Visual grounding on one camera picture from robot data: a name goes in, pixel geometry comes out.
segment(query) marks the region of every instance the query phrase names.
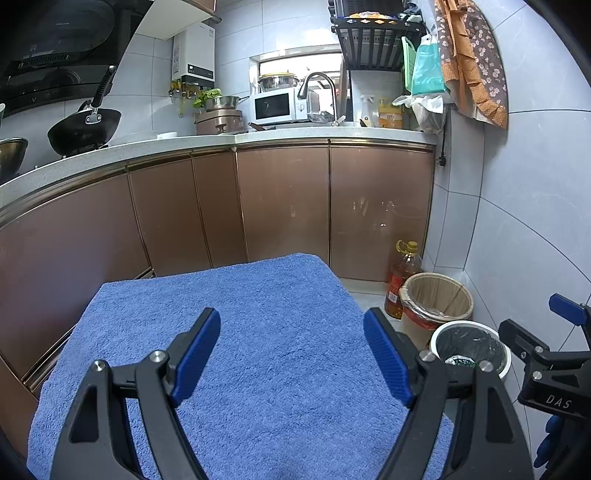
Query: blue towel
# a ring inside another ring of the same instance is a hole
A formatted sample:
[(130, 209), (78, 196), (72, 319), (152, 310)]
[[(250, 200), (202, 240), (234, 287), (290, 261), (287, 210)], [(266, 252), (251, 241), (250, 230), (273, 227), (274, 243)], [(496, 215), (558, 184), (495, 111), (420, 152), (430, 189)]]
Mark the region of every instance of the blue towel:
[[(93, 360), (138, 362), (207, 306), (219, 311), (221, 334), (177, 412), (209, 478), (374, 480), (408, 410), (382, 378), (363, 312), (319, 258), (302, 254), (103, 285), (43, 385), (29, 436), (33, 474), (49, 478)], [(159, 479), (137, 401), (128, 405), (144, 476)], [(452, 428), (443, 417), (425, 479), (439, 477)]]

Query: dish rack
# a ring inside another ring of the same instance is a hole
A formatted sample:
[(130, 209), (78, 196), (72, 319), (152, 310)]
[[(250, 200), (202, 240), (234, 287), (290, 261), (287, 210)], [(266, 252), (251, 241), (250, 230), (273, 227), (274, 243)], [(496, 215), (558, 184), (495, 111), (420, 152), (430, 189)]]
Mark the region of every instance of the dish rack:
[(423, 23), (376, 18), (348, 18), (349, 15), (376, 11), (395, 17), (406, 8), (402, 0), (329, 0), (332, 31), (339, 39), (348, 70), (400, 72), (402, 37), (415, 48), (427, 32)]

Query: black range hood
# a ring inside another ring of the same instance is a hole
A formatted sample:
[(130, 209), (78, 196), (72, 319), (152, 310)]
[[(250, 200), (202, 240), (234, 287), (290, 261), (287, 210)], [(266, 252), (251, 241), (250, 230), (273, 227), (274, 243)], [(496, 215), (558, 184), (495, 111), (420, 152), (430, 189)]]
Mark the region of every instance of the black range hood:
[(91, 98), (108, 66), (120, 63), (151, 5), (150, 0), (12, 2), (0, 39), (5, 114)]

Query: water heater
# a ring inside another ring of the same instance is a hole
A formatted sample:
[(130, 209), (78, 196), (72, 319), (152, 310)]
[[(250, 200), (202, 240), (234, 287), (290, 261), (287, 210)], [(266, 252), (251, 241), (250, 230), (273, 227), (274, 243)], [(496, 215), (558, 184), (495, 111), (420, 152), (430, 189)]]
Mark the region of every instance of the water heater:
[(213, 88), (216, 31), (202, 23), (174, 36), (172, 80)]

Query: gloved hand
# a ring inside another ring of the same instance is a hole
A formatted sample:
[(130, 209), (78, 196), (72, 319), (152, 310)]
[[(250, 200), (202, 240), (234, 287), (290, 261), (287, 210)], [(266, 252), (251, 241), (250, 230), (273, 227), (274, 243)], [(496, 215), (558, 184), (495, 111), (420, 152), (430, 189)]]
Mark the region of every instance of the gloved hand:
[(540, 446), (536, 450), (537, 457), (534, 460), (534, 467), (538, 468), (544, 465), (556, 450), (558, 439), (564, 427), (564, 417), (552, 415), (548, 422), (546, 422), (546, 433), (548, 436), (542, 440)]

